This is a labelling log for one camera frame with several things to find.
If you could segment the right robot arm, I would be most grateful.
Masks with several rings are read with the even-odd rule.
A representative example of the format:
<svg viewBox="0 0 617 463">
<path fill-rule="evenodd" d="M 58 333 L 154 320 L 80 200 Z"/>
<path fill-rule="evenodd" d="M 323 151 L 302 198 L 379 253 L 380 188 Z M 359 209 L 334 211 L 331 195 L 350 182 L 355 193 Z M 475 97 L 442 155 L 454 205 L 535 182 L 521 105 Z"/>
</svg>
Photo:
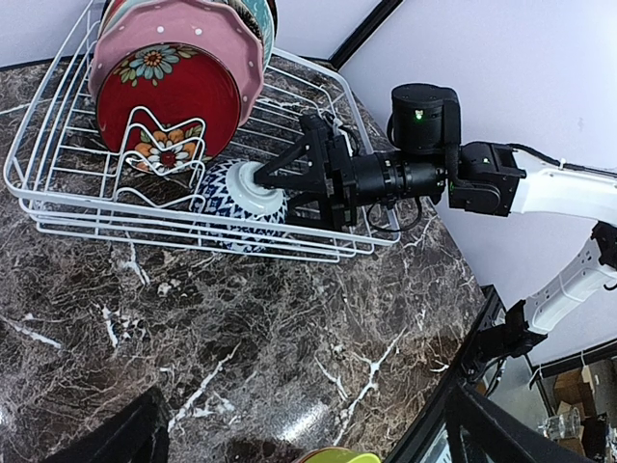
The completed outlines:
<svg viewBox="0 0 617 463">
<path fill-rule="evenodd" d="M 259 186 L 318 203 L 316 228 L 355 225 L 361 206 L 447 199 L 451 208 L 489 216 L 548 212 L 587 218 L 594 227 L 573 260 L 502 324 L 479 333 L 479 359 L 516 358 L 600 289 L 616 287 L 616 176 L 548 157 L 521 144 L 464 143 L 461 108 L 447 87 L 411 83 L 391 92 L 388 151 L 355 155 L 333 120 L 300 119 L 303 135 L 255 172 Z"/>
</svg>

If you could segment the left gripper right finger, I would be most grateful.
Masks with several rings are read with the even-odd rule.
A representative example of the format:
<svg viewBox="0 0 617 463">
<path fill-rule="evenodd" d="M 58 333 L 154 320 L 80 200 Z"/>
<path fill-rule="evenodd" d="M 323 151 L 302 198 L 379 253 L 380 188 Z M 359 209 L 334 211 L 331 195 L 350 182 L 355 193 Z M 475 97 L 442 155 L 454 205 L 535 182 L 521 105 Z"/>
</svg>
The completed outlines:
<svg viewBox="0 0 617 463">
<path fill-rule="evenodd" d="M 531 430 L 469 386 L 455 387 L 457 462 L 585 462 Z"/>
</svg>

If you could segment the lime green bowl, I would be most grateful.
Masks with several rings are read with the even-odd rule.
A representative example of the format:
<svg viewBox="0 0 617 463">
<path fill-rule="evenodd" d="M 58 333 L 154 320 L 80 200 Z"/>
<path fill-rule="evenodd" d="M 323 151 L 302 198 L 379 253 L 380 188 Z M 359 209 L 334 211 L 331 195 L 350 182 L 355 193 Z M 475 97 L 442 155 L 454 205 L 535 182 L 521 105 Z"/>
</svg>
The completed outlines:
<svg viewBox="0 0 617 463">
<path fill-rule="evenodd" d="M 381 463 L 374 453 L 330 447 L 317 449 L 297 459 L 298 463 Z"/>
</svg>

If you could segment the blue and white bowl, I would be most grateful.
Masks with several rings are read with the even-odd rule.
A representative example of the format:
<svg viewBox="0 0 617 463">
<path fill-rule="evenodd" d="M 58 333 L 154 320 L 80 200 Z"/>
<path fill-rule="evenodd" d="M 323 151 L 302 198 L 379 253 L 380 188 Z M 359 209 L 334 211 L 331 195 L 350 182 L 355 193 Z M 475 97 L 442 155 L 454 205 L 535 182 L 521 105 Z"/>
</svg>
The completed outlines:
<svg viewBox="0 0 617 463">
<path fill-rule="evenodd" d="M 254 182 L 263 165 L 259 162 L 231 159 L 216 163 L 204 174 L 197 194 L 201 196 L 192 210 L 209 216 L 283 224 L 286 221 L 287 195 L 282 189 L 269 189 Z M 257 226 L 208 223 L 209 234 L 221 240 L 218 245 L 234 252 L 260 253 L 271 238 L 281 231 Z"/>
</svg>

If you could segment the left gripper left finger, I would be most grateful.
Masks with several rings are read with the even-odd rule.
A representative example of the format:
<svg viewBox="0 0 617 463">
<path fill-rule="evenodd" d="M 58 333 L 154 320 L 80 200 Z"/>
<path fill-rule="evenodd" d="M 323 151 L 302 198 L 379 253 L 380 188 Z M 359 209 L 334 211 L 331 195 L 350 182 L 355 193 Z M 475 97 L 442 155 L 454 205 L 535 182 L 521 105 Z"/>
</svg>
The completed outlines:
<svg viewBox="0 0 617 463">
<path fill-rule="evenodd" d="M 43 462 L 168 462 L 170 407 L 151 387 L 95 431 Z"/>
</svg>

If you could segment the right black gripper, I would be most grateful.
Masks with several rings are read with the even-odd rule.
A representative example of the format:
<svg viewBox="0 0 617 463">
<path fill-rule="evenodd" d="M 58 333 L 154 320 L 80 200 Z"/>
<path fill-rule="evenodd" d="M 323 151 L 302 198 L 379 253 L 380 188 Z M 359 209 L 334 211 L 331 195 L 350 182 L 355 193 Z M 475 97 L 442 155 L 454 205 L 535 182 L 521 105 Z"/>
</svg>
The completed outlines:
<svg viewBox="0 0 617 463">
<path fill-rule="evenodd" d="M 358 223 L 357 179 L 345 138 L 330 135 L 318 114 L 299 120 L 303 136 L 278 157 L 254 173 L 254 182 L 265 188 L 326 189 L 328 195 L 304 192 L 287 201 L 285 223 L 297 227 L 331 227 L 342 230 Z M 306 159 L 302 171 L 286 175 L 292 164 Z"/>
</svg>

